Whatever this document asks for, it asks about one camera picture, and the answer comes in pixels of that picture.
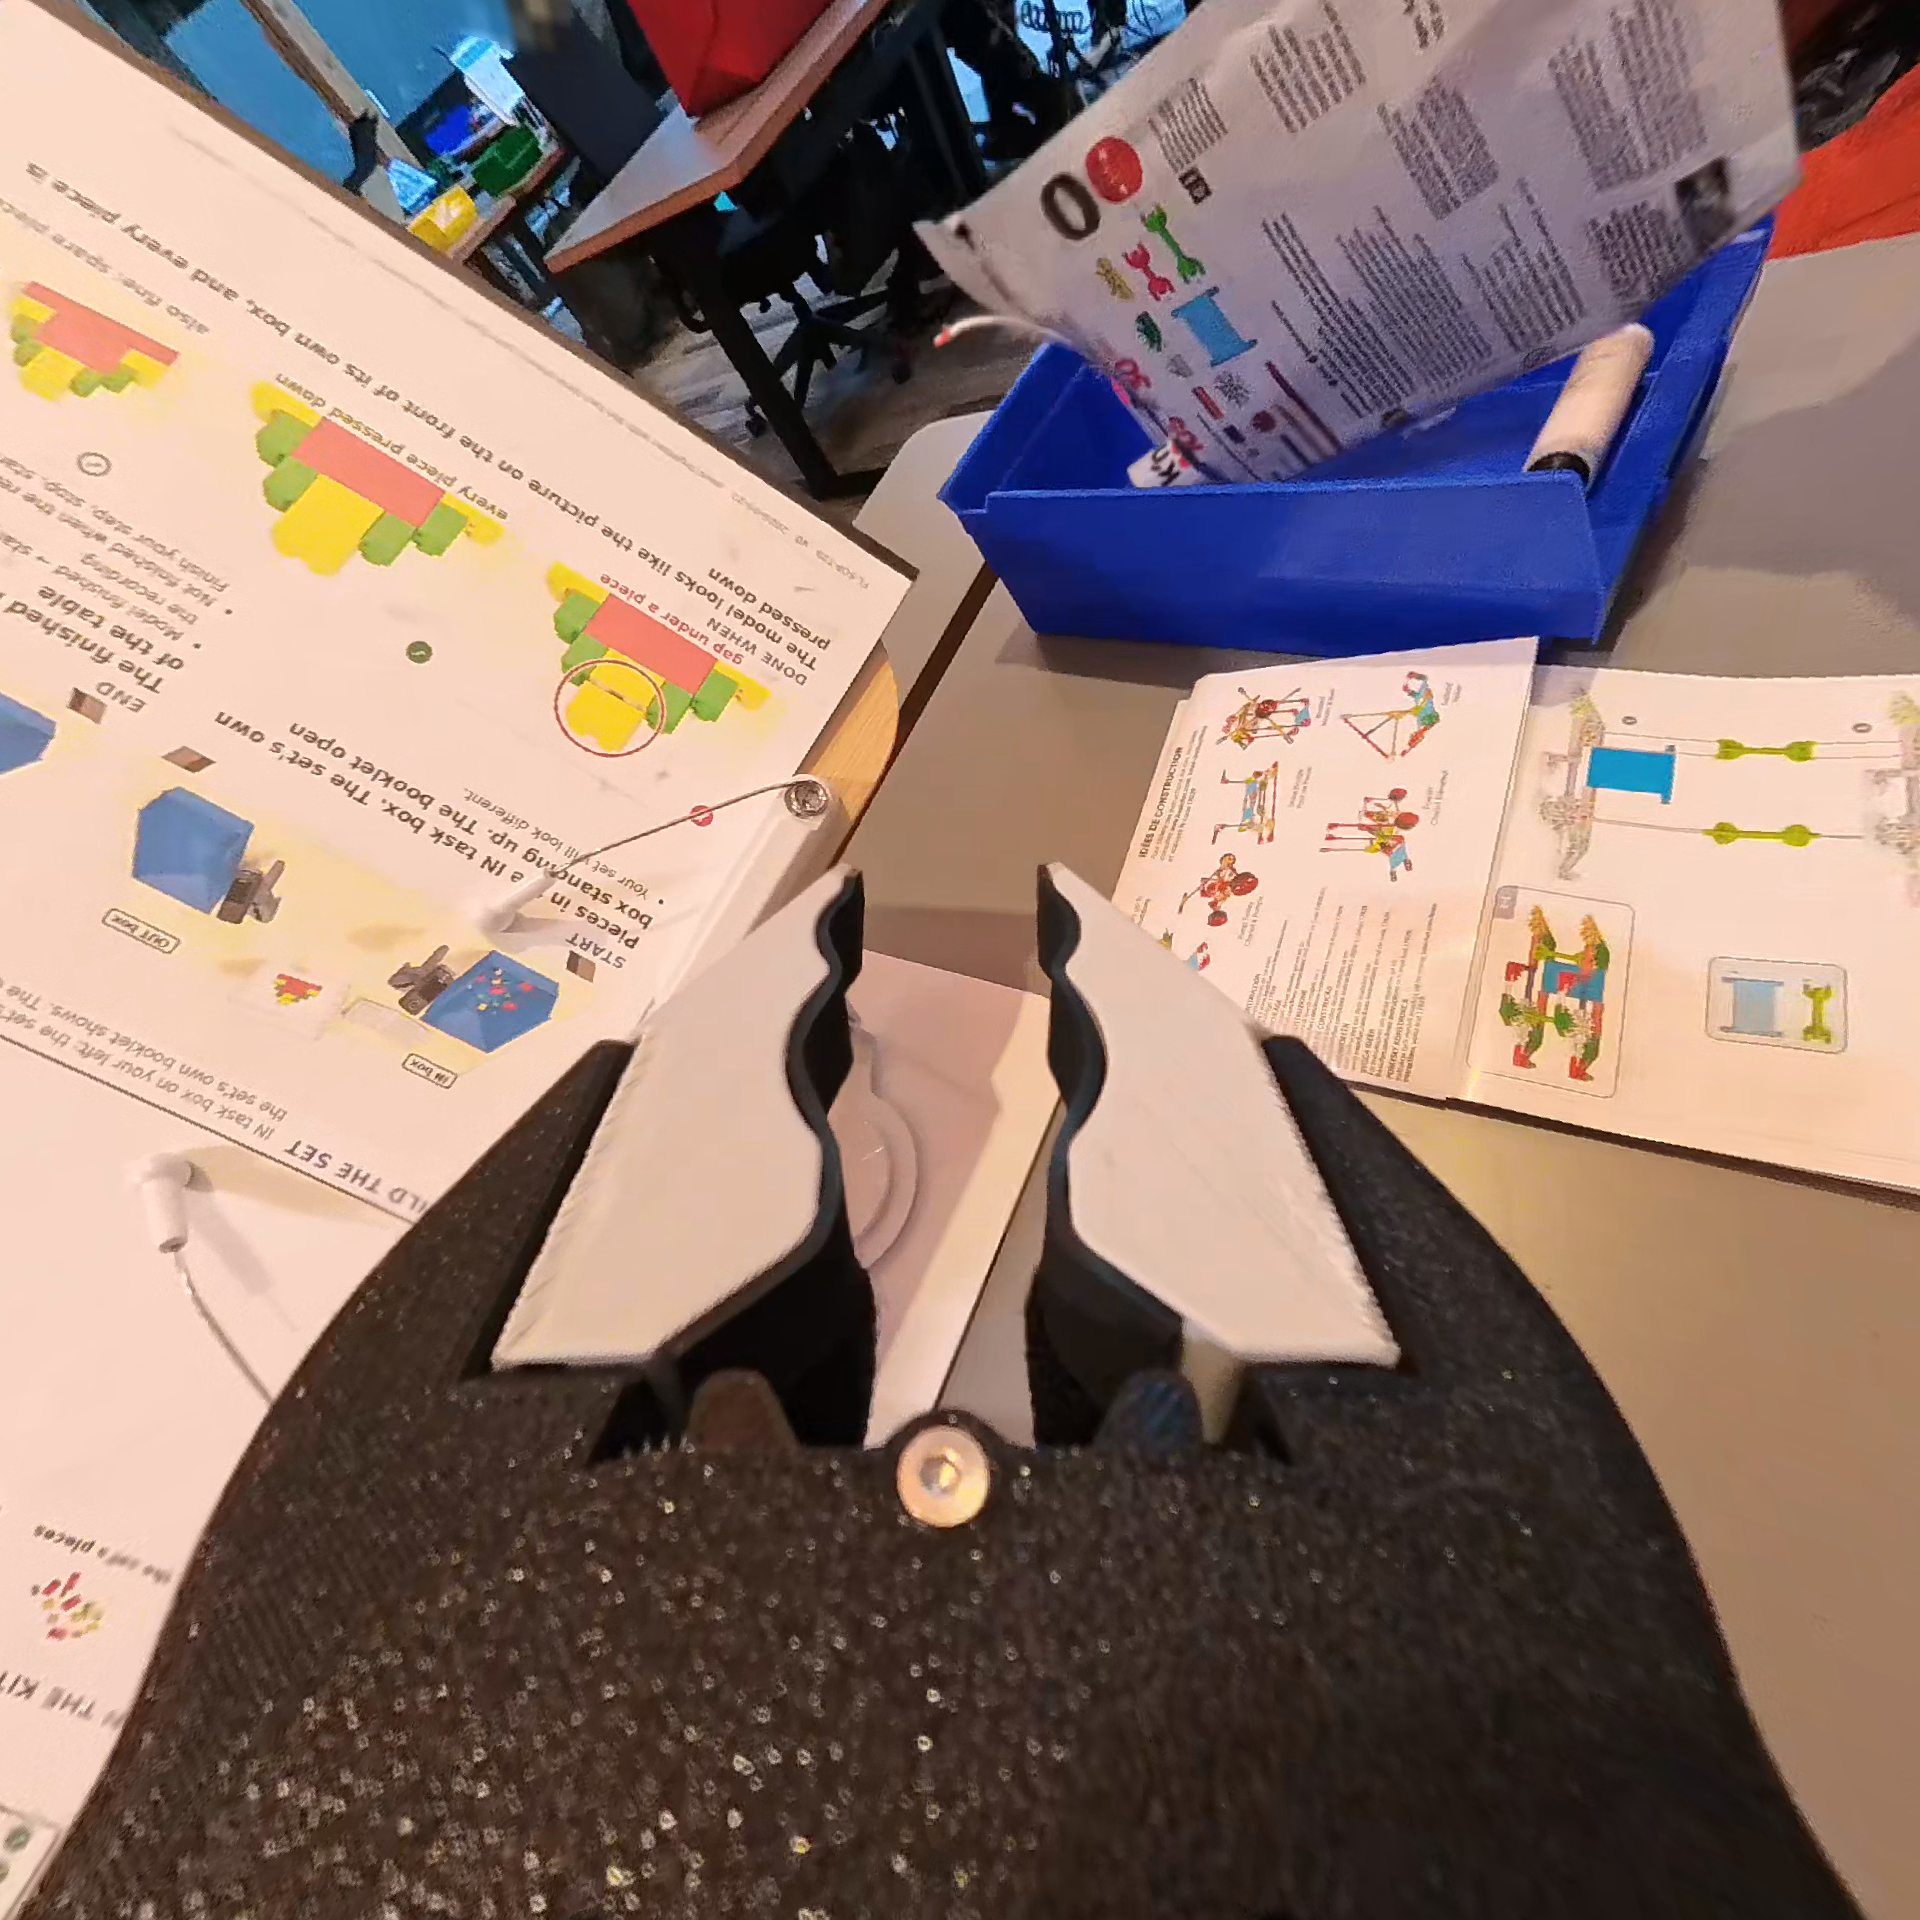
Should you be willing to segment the blue bin with papers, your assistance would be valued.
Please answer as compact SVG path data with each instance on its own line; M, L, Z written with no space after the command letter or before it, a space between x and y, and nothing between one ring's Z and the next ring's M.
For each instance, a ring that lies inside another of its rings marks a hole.
M1648 366L1589 482L1525 468L1565 359L1291 482L1134 487L1140 423L1049 345L941 503L1033 634L1296 656L1595 641L1706 433L1772 226L1651 310Z

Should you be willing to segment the printed instruction sheet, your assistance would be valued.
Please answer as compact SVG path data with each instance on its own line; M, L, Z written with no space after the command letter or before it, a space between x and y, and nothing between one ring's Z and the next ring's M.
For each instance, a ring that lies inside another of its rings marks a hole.
M692 972L915 571L4 6L4 1915L328 1321Z

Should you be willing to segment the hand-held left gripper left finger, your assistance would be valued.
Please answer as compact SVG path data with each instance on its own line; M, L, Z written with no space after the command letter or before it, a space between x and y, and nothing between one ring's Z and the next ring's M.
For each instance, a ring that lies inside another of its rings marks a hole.
M499 1372L684 1360L774 1287L851 1278L832 1104L865 887L832 870L640 1027L493 1345Z

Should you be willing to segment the red tote bag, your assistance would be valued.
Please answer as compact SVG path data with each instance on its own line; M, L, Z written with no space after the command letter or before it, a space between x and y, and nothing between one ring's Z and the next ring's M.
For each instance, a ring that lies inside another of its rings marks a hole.
M688 119L766 83L827 2L626 2Z

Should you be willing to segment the loose printed paper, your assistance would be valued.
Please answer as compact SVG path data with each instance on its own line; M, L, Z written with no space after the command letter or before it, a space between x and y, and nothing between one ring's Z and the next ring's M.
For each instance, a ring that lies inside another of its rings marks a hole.
M1539 671L1476 1106L1917 1188L1917 682Z

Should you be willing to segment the white document stand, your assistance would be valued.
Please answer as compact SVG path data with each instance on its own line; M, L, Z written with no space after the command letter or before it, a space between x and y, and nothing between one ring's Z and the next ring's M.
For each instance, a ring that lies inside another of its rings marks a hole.
M809 887L829 870L808 851L801 872ZM870 1313L877 1358L856 1417L876 1447L944 1398L1057 1096L1042 998L877 956L869 916L865 905L865 959L849 987L856 1062L829 1118L869 1297L814 1272L667 1363L685 1380L694 1360L796 1376L834 1339L862 1339L860 1314Z

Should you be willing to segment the white tube with black cap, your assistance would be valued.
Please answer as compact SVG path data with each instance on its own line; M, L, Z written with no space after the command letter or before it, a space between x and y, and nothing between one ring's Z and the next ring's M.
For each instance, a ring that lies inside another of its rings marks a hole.
M1654 336L1627 323L1584 348L1522 465L1525 474L1573 474L1589 487L1632 415Z

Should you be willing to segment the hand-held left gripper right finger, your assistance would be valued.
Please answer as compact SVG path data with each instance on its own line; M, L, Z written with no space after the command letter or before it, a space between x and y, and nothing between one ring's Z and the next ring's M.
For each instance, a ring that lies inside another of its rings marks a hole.
M1066 865L1037 873L1046 1158L1035 1420L1090 1434L1170 1375L1202 1438L1252 1372L1401 1364L1401 1345L1260 1031Z

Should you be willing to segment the wooden side table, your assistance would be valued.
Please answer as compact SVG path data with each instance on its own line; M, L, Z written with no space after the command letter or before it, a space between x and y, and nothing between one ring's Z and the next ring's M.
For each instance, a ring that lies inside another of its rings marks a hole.
M745 183L867 33L894 9L892 2L829 2L753 91L700 119L676 106L545 255L545 265L554 274L572 273Z

